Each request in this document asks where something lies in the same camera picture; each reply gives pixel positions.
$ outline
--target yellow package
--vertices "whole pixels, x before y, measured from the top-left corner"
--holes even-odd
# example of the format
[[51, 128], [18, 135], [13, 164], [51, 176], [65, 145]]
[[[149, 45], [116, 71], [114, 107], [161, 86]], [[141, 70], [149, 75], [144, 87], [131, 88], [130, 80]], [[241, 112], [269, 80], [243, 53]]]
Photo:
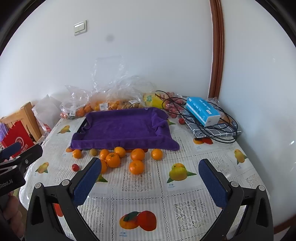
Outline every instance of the yellow package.
[[145, 93], [144, 94], [144, 102], [146, 106], [156, 107], [159, 109], [163, 109], [161, 100], [159, 97], [155, 95], [155, 93]]

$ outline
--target blue tissue box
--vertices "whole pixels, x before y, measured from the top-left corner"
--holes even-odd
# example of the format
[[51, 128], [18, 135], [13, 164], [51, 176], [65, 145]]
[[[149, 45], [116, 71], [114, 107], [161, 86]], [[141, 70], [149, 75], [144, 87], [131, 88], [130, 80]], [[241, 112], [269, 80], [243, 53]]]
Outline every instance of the blue tissue box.
[[216, 125], [220, 119], [219, 112], [200, 97], [188, 97], [186, 108], [204, 127]]

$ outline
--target table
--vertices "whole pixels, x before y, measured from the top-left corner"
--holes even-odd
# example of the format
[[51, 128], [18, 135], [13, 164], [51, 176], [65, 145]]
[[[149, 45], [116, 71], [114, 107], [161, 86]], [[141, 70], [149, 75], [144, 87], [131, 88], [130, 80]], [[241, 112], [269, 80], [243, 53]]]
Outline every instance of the table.
[[[91, 160], [89, 151], [83, 151], [81, 159], [74, 159], [67, 153], [72, 135], [78, 130], [84, 118], [75, 120], [61, 119], [43, 143], [43, 156], [32, 164], [25, 176], [26, 184], [20, 189], [19, 198], [28, 209], [34, 185], [42, 182], [45, 186], [57, 185], [64, 179], [71, 179], [75, 172], [73, 163], [84, 168]], [[163, 159], [151, 158], [151, 150], [145, 156], [145, 172], [133, 175], [128, 170], [131, 162], [129, 153], [122, 158], [119, 168], [103, 174], [107, 182], [97, 182], [89, 197], [78, 207], [87, 224], [101, 240], [200, 240], [218, 217], [221, 209], [215, 205], [201, 177], [198, 174], [198, 163], [208, 158], [212, 165], [222, 172], [229, 181], [236, 181], [242, 187], [256, 188], [264, 185], [249, 159], [237, 165], [234, 150], [240, 149], [237, 142], [223, 144], [213, 141], [197, 145], [195, 137], [187, 125], [180, 125], [178, 119], [170, 119], [171, 136], [176, 140], [178, 151], [163, 150]], [[60, 133], [69, 125], [70, 132]], [[48, 173], [38, 173], [37, 168], [48, 162]], [[187, 171], [196, 175], [188, 176], [182, 181], [167, 183], [168, 174], [175, 163], [182, 163]], [[234, 234], [245, 207], [240, 211], [229, 231]], [[149, 210], [157, 219], [154, 231], [145, 231], [140, 227], [123, 229], [119, 220], [133, 211]], [[65, 219], [60, 218], [65, 234], [75, 239]]]

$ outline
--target human hand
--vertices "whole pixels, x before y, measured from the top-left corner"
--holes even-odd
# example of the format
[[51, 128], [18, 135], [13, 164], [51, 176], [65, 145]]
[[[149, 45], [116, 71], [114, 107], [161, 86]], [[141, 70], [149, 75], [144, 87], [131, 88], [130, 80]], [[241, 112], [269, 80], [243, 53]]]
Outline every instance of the human hand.
[[22, 213], [18, 210], [19, 200], [13, 196], [13, 191], [8, 196], [9, 200], [6, 209], [3, 211], [3, 216], [6, 220], [9, 220], [13, 232], [21, 238], [24, 236], [25, 228], [22, 223]]

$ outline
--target screw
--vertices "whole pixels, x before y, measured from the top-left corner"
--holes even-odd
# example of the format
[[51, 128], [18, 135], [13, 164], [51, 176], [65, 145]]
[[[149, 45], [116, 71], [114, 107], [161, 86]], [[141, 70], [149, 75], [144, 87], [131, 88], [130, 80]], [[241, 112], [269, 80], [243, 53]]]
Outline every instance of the screw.
[[62, 181], [62, 185], [63, 185], [63, 186], [67, 186], [69, 183], [70, 183], [69, 180], [63, 180], [63, 181]]
[[260, 191], [265, 191], [265, 187], [263, 187], [262, 185], [259, 186], [259, 190]]
[[234, 188], [237, 188], [239, 184], [237, 182], [231, 182], [231, 186], [233, 186]]
[[39, 188], [39, 187], [41, 187], [41, 183], [36, 183], [35, 188]]

